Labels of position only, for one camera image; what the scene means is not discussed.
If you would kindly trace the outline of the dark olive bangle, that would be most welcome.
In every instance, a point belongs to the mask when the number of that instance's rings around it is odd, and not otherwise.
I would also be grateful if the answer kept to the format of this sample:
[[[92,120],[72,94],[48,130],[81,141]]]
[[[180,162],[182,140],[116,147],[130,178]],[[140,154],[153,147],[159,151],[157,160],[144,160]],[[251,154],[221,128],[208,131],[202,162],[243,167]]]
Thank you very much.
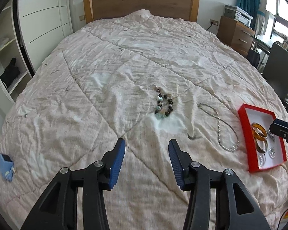
[[[268,151],[268,142],[266,140],[259,140],[259,139],[254,140],[256,149],[259,153],[264,154]]]

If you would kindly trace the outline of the thin silver metal bangle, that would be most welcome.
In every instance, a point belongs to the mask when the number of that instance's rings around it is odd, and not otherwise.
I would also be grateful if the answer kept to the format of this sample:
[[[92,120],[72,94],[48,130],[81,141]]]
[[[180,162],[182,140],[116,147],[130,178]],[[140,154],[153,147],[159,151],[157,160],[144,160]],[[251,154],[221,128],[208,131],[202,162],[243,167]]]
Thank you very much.
[[[266,162],[265,153],[257,153],[257,161],[259,169],[263,169]]]

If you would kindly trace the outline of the amber resin bangle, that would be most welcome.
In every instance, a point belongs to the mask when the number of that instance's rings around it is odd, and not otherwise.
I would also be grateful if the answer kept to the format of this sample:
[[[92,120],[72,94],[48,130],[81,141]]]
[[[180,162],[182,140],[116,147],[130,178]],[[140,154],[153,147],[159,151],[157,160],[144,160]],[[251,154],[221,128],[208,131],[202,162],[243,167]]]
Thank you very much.
[[[265,128],[256,122],[251,124],[252,134],[256,139],[259,140],[266,140],[267,139],[267,132]]]

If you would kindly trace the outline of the silver wristwatch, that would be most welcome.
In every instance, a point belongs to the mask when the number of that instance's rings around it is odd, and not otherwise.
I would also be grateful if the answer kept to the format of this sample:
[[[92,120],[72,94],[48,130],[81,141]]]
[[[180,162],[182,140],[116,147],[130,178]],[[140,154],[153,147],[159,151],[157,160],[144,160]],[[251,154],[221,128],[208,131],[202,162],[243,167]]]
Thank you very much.
[[[270,132],[270,130],[267,130],[267,135],[272,139],[272,141],[275,141],[275,136]]]

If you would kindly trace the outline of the red jewelry box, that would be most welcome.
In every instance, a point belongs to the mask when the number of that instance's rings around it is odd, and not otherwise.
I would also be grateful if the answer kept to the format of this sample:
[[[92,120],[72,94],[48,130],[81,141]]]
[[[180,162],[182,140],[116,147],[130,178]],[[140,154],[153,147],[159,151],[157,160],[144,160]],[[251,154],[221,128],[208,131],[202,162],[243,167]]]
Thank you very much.
[[[270,132],[270,125],[276,119],[274,112],[243,104],[238,115],[246,143],[249,172],[275,168],[287,161],[284,141]]]

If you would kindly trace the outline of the dark office chair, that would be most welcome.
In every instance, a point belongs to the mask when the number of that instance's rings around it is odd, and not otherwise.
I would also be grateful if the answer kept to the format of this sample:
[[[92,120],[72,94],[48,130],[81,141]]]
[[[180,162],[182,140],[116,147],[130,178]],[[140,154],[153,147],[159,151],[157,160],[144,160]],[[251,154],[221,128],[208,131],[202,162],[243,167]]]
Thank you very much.
[[[288,51],[274,43],[264,67],[262,76],[273,88],[288,110]]]

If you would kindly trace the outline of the blue plastic device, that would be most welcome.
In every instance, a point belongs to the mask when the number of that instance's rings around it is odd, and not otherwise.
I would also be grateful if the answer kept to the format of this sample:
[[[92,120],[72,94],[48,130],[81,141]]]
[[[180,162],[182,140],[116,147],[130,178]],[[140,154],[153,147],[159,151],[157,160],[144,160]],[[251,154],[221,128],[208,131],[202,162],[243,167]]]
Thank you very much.
[[[0,154],[0,173],[2,177],[11,182],[15,172],[14,162],[6,154]]]

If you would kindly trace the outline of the wooden drawer chest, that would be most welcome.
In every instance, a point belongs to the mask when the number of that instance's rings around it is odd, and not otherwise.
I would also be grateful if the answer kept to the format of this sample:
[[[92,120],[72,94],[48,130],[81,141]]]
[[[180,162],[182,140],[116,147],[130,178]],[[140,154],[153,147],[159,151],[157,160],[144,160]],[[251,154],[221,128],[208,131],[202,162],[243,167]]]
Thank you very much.
[[[217,38],[244,57],[251,48],[255,31],[241,22],[221,16]]]

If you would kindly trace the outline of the white printer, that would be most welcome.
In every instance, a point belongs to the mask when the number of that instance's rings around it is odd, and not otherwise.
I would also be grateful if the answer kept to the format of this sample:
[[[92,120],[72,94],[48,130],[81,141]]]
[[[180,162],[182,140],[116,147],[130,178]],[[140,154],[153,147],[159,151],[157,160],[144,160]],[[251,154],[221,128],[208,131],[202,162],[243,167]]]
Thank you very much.
[[[253,17],[238,6],[225,5],[224,16],[251,27]]]

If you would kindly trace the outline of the black folded clothes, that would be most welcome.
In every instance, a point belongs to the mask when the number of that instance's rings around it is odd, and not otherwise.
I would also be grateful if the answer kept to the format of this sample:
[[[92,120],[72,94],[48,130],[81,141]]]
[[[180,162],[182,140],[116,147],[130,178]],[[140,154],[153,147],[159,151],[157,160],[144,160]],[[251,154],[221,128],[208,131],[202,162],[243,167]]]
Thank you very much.
[[[13,81],[20,75],[20,69],[15,65],[16,58],[12,58],[9,65],[4,69],[0,79],[6,89],[10,87]]]

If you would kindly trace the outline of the white shelf unit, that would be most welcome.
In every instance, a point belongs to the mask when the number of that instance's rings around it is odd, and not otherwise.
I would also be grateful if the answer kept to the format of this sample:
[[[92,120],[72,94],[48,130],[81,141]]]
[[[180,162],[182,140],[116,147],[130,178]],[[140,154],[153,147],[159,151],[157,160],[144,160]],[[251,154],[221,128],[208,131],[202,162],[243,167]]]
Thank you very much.
[[[15,66],[12,74],[14,80],[4,83],[0,79],[0,84],[5,94],[16,101],[31,80],[31,73],[21,52],[14,25],[13,0],[10,0],[0,13],[0,76],[10,65]]]

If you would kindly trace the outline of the wooden headboard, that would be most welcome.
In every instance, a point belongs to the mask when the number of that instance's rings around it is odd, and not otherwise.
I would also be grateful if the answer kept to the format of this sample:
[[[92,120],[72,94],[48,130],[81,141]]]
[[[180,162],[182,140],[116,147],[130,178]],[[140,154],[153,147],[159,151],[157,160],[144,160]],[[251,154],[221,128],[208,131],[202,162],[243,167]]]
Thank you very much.
[[[154,16],[196,22],[200,0],[83,0],[86,23],[146,9]]]

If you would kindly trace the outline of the white wardrobe doors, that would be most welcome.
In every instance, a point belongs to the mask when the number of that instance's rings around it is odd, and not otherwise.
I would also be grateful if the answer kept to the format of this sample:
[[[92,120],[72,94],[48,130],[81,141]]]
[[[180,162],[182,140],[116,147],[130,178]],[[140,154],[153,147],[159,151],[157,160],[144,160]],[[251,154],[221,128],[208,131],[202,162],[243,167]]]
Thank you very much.
[[[53,49],[73,33],[69,0],[17,0],[18,23],[36,72]]]

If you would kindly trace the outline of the wall power socket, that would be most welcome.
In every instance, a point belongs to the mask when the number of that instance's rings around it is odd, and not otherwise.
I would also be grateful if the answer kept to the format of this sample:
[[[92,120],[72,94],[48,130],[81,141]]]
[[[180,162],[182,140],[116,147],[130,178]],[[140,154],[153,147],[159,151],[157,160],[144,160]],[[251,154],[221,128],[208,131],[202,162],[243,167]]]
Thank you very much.
[[[210,24],[213,24],[213,25],[215,25],[215,26],[218,26],[219,22],[216,21],[216,20],[210,19]]]

